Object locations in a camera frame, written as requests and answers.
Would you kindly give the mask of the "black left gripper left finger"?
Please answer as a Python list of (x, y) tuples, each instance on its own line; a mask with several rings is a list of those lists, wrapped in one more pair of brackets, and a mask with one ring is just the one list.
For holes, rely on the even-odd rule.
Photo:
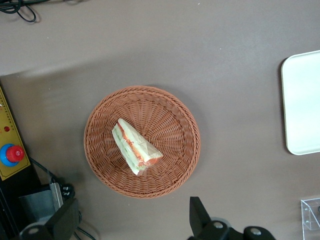
[(78, 200), (70, 198), (46, 222), (45, 227), (50, 240), (70, 240), (79, 224)]

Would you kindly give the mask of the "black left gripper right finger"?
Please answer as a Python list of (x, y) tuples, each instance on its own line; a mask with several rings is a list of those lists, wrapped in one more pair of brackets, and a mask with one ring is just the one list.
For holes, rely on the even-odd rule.
[(198, 196), (191, 196), (189, 199), (189, 224), (194, 237), (197, 237), (211, 218)]

